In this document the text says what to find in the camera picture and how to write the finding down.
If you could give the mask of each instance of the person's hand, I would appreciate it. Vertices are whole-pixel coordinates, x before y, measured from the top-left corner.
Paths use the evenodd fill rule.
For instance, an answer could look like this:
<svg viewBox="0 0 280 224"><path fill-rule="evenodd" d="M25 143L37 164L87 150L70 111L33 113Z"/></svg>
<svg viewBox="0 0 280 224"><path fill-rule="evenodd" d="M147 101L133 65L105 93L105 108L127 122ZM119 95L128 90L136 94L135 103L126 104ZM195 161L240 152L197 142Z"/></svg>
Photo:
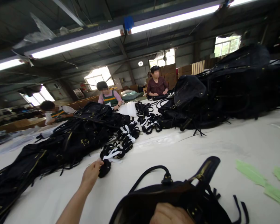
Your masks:
<svg viewBox="0 0 280 224"><path fill-rule="evenodd" d="M188 213L169 203L158 203L149 224L194 224Z"/></svg>
<svg viewBox="0 0 280 224"><path fill-rule="evenodd" d="M99 176L100 167L103 164L104 162L99 158L85 169L80 184L80 189L86 191L87 194L91 192L94 184L96 183L96 180Z"/></svg>
<svg viewBox="0 0 280 224"><path fill-rule="evenodd" d="M48 124L48 125L54 124L55 121L56 121L56 119L57 119L57 118L53 118L53 119L49 120L49 121L47 122L47 124Z"/></svg>

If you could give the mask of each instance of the white shirt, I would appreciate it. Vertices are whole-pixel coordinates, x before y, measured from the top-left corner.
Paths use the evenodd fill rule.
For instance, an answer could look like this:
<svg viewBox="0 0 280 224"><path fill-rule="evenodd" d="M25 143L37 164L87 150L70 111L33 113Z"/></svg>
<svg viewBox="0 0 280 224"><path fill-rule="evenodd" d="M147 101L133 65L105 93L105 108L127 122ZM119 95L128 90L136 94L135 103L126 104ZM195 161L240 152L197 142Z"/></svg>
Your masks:
<svg viewBox="0 0 280 224"><path fill-rule="evenodd" d="M76 110L74 110L73 108L71 108L70 106L60 106L59 110L63 110L65 113L67 114L73 114L76 112ZM51 114L53 113L45 113L46 115L46 122L45 125L47 125L47 122L52 120Z"/></svg>

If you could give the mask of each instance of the window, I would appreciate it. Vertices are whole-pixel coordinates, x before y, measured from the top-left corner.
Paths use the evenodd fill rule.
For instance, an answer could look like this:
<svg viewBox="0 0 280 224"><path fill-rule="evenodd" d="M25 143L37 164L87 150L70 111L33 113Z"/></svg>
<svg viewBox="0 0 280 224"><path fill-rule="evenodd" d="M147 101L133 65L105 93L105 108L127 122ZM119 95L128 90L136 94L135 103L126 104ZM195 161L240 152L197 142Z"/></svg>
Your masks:
<svg viewBox="0 0 280 224"><path fill-rule="evenodd" d="M96 84L98 82L105 81L108 86L113 86L114 82L110 77L111 75L108 67L103 67L103 68L92 70L88 76L84 77L84 79L88 84L93 85L93 86L89 86L90 90L97 90Z"/></svg>
<svg viewBox="0 0 280 224"><path fill-rule="evenodd" d="M232 53L239 49L241 36L230 36L226 38L216 38L215 58Z"/></svg>
<svg viewBox="0 0 280 224"><path fill-rule="evenodd" d="M149 66L165 66L165 65L170 65L170 64L174 64L175 63L175 51L174 48L171 48L169 51L166 52L166 58L167 61L165 62L163 60L164 56L159 56L157 58L155 58L154 60L149 60Z"/></svg>
<svg viewBox="0 0 280 224"><path fill-rule="evenodd" d="M55 101L51 94L48 92L46 87L42 87L40 92L34 93L33 96L29 97L27 95L21 94L22 97L28 102L32 103L34 106L39 106L45 100Z"/></svg>

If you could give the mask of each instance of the apron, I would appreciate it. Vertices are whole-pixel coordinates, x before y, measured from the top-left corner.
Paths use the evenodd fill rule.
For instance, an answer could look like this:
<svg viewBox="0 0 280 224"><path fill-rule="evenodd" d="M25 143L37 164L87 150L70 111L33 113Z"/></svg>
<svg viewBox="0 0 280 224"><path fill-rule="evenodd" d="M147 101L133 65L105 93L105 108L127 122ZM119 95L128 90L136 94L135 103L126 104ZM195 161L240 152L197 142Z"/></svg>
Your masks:
<svg viewBox="0 0 280 224"><path fill-rule="evenodd" d="M61 115L63 115L63 114L68 114L68 113L64 112L64 110L61 109L61 110L59 110L59 111L56 112L56 113L52 113L52 114L51 114L51 117L52 117L52 118L57 118L56 122L65 121L65 120L67 120L68 118L62 118Z"/></svg>
<svg viewBox="0 0 280 224"><path fill-rule="evenodd" d="M118 104L118 101L117 99L115 98L114 96L114 90L112 90L112 96L105 96L103 94L103 98L104 98L104 104L107 104L107 103L111 103L111 107L114 107Z"/></svg>

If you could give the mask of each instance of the light fixture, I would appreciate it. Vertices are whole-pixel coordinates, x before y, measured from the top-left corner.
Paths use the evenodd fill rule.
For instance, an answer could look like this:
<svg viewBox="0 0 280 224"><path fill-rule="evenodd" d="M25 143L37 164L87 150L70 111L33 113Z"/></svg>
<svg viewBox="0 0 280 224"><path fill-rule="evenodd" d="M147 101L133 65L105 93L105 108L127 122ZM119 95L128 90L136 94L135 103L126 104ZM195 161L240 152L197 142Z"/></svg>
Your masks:
<svg viewBox="0 0 280 224"><path fill-rule="evenodd" d="M76 37L70 40L52 44L40 49L26 52L25 55L32 58L45 58L51 55L59 54L65 51L70 51L76 48L84 47L104 40L109 40L121 36L123 26L113 27L111 29L102 30L88 35Z"/></svg>
<svg viewBox="0 0 280 224"><path fill-rule="evenodd" d="M150 30L150 29L154 29L157 27L161 27L161 26L165 26L165 25L169 25L172 23L177 23L177 22L181 22L184 20L188 20L188 19L193 19L199 16L204 16L207 14L211 14L214 13L220 5L215 5L215 6L211 6L208 8L204 8L204 9L200 9L200 10L196 10L196 11L192 11L192 12L188 12L188 13L184 13L178 16L173 16L173 17L169 17L166 19L161 19L155 22L151 22L151 23L146 23L140 26L135 26L131 29L131 33L139 33L145 30Z"/></svg>
<svg viewBox="0 0 280 224"><path fill-rule="evenodd" d="M245 4L248 2L252 2L252 1L255 1L255 0L234 0L232 3L230 3L229 7Z"/></svg>
<svg viewBox="0 0 280 224"><path fill-rule="evenodd" d="M24 62L21 61L20 59L18 59L17 56L15 57L11 57L11 58L7 58L5 60L1 60L0 61L0 71L7 69L7 68L11 68L11 67L15 67L18 65L23 64Z"/></svg>

